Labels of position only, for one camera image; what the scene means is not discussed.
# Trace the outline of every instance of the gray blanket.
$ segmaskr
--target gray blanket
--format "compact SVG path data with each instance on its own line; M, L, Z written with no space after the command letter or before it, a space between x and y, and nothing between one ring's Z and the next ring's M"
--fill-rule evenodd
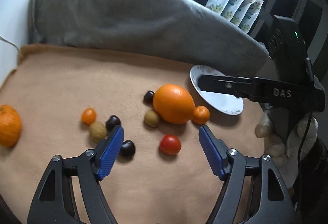
M258 43L193 0L36 0L34 42L153 55L252 77Z

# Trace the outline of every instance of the dark grape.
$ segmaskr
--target dark grape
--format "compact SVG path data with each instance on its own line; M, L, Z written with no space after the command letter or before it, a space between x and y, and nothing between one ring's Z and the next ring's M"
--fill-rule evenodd
M131 140L122 143L119 154L123 157L131 158L136 153L136 146Z
M153 102L153 97L154 97L154 92L153 91L148 91L144 96L145 103L152 103Z
M118 116L112 115L109 120L106 122L106 129L108 132L111 132L116 125L121 125L121 120Z

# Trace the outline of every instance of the white wall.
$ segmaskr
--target white wall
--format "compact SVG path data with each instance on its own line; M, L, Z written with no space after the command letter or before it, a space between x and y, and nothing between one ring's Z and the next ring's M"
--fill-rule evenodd
M27 9L29 0L0 0L0 35L18 44L27 43ZM0 41L0 85L16 67L17 50Z

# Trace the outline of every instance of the orange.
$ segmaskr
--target orange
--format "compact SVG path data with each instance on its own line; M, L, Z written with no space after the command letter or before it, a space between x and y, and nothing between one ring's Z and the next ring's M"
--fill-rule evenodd
M96 120L97 114L93 108L87 108L83 111L81 120L87 125L90 125Z
M9 105L0 106L0 145L11 147L17 143L22 129L19 114Z
M210 119L210 112L204 106L199 106L195 108L192 120L194 123L199 125L204 125Z
M195 109L190 93L174 84L165 84L156 91L153 106L165 121L173 124L186 123L192 118Z

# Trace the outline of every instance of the kiwi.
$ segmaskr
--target kiwi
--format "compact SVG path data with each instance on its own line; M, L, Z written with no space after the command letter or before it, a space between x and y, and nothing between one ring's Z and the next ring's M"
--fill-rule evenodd
M95 121L89 126L89 134L95 143L99 143L106 138L107 130L104 124L100 121Z
M148 111L145 114L145 123L150 127L156 128L159 125L159 115L154 111Z

